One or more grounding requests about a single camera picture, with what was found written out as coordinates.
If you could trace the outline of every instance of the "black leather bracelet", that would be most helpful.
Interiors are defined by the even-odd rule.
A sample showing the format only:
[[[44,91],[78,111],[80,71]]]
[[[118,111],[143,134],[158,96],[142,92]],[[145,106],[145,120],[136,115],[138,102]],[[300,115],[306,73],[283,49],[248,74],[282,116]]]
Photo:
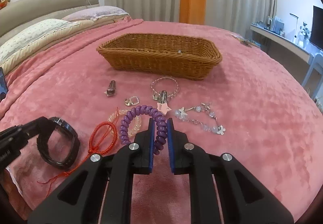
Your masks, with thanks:
[[[64,121],[61,118],[51,117],[48,120],[52,121],[55,124],[56,130],[61,132],[62,135],[64,135],[65,137],[67,137],[72,141],[71,150],[68,153],[67,157],[64,159],[64,161],[62,162],[55,161],[50,157],[48,152],[48,140],[50,138],[50,135],[45,136],[45,135],[39,134],[37,138],[38,151],[40,153],[40,156],[45,160],[45,162],[47,162],[48,164],[56,168],[66,170],[72,166],[72,164],[75,162],[76,157],[78,155],[79,148],[80,148],[80,141],[78,139],[78,135],[76,131],[73,129],[73,127],[71,127],[71,125],[69,125],[66,121]]]

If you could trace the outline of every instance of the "white chair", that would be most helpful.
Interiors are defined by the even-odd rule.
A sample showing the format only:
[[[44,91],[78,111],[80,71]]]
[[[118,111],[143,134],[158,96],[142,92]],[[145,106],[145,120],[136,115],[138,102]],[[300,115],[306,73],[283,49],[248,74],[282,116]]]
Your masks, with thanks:
[[[321,79],[319,81],[319,84],[317,85],[316,89],[314,90],[314,93],[312,94],[312,97],[311,97],[312,99],[314,99],[316,97],[316,95],[317,95],[317,93],[318,93],[318,91],[319,91],[319,89],[320,89],[320,87],[321,87],[321,85],[323,83],[323,55],[320,54],[320,53],[316,53],[314,55],[312,63],[311,63],[311,65],[310,65],[310,67],[308,69],[308,72],[307,72],[307,74],[306,74],[306,76],[305,76],[305,78],[304,78],[304,80],[302,82],[302,87],[305,88],[305,85],[306,85],[307,81],[309,80],[309,77],[311,76],[311,73],[312,73],[314,68],[322,75],[322,77],[321,77]]]

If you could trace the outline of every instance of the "purple coil bracelet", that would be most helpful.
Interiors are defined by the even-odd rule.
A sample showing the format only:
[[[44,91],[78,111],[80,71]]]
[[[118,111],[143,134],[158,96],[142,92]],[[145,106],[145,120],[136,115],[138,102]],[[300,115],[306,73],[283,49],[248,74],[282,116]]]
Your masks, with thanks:
[[[128,136],[128,128],[131,121],[138,115],[149,115],[151,116],[157,124],[157,136],[154,142],[154,154],[159,155],[159,151],[164,149],[164,144],[166,144],[167,138],[167,124],[164,115],[152,106],[137,106],[133,107],[127,114],[123,117],[120,126],[120,140],[122,145],[130,144]]]

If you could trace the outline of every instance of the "earring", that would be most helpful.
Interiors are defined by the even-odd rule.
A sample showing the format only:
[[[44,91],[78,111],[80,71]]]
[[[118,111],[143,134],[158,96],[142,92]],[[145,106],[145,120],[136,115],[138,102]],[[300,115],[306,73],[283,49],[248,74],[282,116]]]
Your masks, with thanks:
[[[139,98],[136,96],[132,96],[129,99],[125,98],[124,99],[124,104],[126,106],[131,106],[131,105],[138,105],[139,104]]]

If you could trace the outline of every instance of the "clear crystal bracelet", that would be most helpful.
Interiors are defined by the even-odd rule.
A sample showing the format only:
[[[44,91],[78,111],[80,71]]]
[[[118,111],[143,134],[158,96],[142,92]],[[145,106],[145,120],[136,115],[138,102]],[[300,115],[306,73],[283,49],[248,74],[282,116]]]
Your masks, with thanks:
[[[199,112],[206,112],[209,117],[211,117],[212,119],[215,120],[216,126],[209,127],[207,124],[204,124],[196,119],[189,119],[188,115],[186,113],[189,110],[195,110],[195,112],[198,112],[198,113]],[[211,111],[209,103],[207,103],[207,104],[201,103],[201,106],[195,106],[195,107],[191,107],[189,109],[185,109],[184,107],[182,107],[181,109],[175,110],[175,116],[182,121],[191,122],[195,125],[198,125],[198,124],[201,125],[201,127],[204,131],[212,132],[212,133],[215,133],[218,135],[223,135],[225,132],[225,128],[222,125],[218,125],[218,120],[215,115],[215,112]]]
[[[127,114],[128,111],[130,111],[130,109],[119,110],[119,115],[120,116],[125,115],[125,114]],[[117,116],[117,112],[114,112],[112,115],[110,115],[110,117],[108,118],[108,121],[109,122],[114,121],[116,116]],[[140,116],[135,117],[134,118],[134,127],[132,129],[129,129],[129,131],[128,131],[129,137],[133,137],[139,132],[141,124],[142,124],[141,117]]]
[[[178,93],[178,90],[180,89],[180,86],[179,86],[179,84],[178,84],[178,82],[176,81],[176,79],[174,79],[173,77],[170,77],[170,76],[162,76],[162,77],[159,77],[158,79],[156,79],[156,80],[154,80],[154,81],[152,81],[152,83],[151,83],[151,85],[150,85],[150,87],[151,87],[151,90],[153,91],[153,96],[152,96],[152,98],[155,100],[155,101],[157,101],[158,99],[159,99],[159,97],[160,97],[160,92],[157,92],[155,89],[154,89],[154,86],[155,86],[155,84],[157,84],[159,81],[161,81],[161,80],[165,80],[165,79],[168,79],[168,80],[172,80],[172,81],[174,81],[175,82],[175,85],[176,85],[176,87],[175,87],[175,90],[172,92],[172,93],[170,93],[170,94],[167,94],[167,99],[168,100],[170,100],[170,99],[172,99],[173,97],[175,97],[175,95]]]

